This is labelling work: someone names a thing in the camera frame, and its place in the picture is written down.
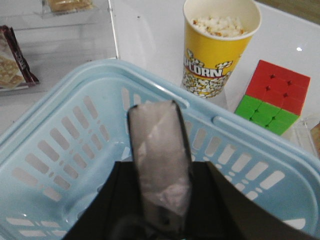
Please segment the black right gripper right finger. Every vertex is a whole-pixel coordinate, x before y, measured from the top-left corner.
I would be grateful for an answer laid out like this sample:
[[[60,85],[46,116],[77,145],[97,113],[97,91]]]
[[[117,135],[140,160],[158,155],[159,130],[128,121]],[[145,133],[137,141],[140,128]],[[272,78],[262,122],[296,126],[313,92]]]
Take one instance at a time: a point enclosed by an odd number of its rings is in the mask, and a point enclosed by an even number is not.
[[[209,161],[194,161],[187,240],[313,240],[249,200]]]

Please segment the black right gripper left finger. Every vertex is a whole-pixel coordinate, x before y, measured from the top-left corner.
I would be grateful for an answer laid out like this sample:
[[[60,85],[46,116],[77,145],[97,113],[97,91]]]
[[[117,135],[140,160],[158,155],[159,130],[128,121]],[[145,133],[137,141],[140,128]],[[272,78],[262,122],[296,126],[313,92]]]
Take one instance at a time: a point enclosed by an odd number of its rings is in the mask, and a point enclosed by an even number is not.
[[[144,240],[145,230],[130,217],[142,217],[132,161],[117,161],[98,195],[63,237],[65,240]]]

